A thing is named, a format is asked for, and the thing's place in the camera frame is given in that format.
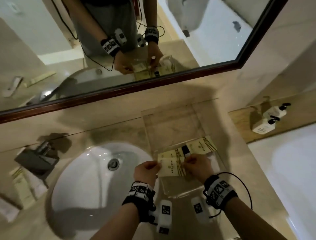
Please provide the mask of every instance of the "black pump nozzle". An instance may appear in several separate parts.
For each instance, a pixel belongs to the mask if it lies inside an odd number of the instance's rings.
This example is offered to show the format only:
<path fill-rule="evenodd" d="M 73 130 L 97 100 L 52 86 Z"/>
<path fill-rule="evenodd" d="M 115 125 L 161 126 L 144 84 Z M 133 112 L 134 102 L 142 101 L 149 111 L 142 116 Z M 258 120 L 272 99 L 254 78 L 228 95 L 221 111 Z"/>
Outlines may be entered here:
<path fill-rule="evenodd" d="M 275 117 L 275 116 L 270 116 L 272 119 L 268 120 L 268 124 L 273 124 L 276 121 L 280 121 L 279 117 Z"/>
<path fill-rule="evenodd" d="M 283 103 L 282 106 L 279 107 L 281 111 L 285 110 L 288 106 L 291 106 L 290 103 Z"/>

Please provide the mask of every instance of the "bathtub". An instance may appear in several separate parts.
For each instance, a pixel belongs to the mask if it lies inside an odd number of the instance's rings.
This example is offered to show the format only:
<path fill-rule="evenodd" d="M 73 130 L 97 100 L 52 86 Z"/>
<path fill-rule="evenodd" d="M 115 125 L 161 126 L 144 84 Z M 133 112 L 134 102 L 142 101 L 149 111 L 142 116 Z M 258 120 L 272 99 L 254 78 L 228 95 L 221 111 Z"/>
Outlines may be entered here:
<path fill-rule="evenodd" d="M 316 123 L 250 143 L 298 240 L 316 236 Z"/>
<path fill-rule="evenodd" d="M 158 0 L 158 3 L 200 66 L 235 60 L 252 31 L 222 0 Z M 239 32 L 233 22 L 240 25 Z M 182 30 L 188 30 L 190 36 L 185 37 Z"/>

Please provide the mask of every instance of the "sink drain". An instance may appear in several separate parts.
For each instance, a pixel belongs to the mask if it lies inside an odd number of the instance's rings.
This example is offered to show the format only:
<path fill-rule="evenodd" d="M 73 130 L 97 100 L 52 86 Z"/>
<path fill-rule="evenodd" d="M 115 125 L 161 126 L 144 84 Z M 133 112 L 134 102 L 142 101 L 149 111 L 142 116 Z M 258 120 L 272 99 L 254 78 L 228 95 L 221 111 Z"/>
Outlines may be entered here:
<path fill-rule="evenodd" d="M 119 168 L 119 161 L 116 158 L 113 158 L 109 161 L 109 163 L 107 164 L 107 168 L 110 171 L 115 171 L 116 169 Z"/>

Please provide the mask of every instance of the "dark wooden mirror frame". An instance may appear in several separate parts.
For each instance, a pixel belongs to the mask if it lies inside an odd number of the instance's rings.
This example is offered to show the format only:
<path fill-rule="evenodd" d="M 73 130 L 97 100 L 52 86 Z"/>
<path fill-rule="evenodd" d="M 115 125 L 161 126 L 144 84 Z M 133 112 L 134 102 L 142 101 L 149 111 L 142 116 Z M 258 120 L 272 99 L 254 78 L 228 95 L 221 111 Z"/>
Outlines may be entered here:
<path fill-rule="evenodd" d="M 208 75 L 228 72 L 240 69 L 246 63 L 251 53 L 255 50 L 267 30 L 270 28 L 282 8 L 288 0 L 270 0 L 261 14 L 253 31 L 245 42 L 237 58 L 232 61 L 202 66 L 183 72 L 150 78 L 139 82 L 127 83 L 117 87 L 97 90 L 89 93 L 61 98 L 53 101 L 43 102 L 31 106 L 0 111 L 0 124 L 31 117 L 47 112 L 57 111 L 82 104 L 96 102 L 99 100 L 113 98 L 128 93 L 138 92 L 150 88 L 160 87 L 168 84 L 178 83 L 190 79 L 200 78 Z"/>

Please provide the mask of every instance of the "wrist strap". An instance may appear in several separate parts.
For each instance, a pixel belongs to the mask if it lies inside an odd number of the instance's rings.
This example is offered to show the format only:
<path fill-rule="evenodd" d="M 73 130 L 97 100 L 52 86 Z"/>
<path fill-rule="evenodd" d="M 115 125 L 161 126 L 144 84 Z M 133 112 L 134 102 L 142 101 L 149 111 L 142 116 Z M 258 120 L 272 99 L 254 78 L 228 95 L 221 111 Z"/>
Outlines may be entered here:
<path fill-rule="evenodd" d="M 118 53 L 118 51 L 121 49 L 119 47 L 119 44 L 116 42 L 113 38 L 107 38 L 103 39 L 101 41 L 101 46 L 103 49 L 112 57 L 115 57 L 115 55 Z"/>
<path fill-rule="evenodd" d="M 149 184 L 134 182 L 122 205 L 133 203 L 138 209 L 139 221 L 148 222 L 148 211 L 153 207 L 154 194 L 155 191 Z"/>
<path fill-rule="evenodd" d="M 217 175 L 210 176 L 204 183 L 208 203 L 215 209 L 224 209 L 226 203 L 233 197 L 238 197 L 234 188 Z"/>
<path fill-rule="evenodd" d="M 145 37 L 144 39 L 147 42 L 155 42 L 158 44 L 159 40 L 159 31 L 156 27 L 147 27 L 145 30 Z"/>

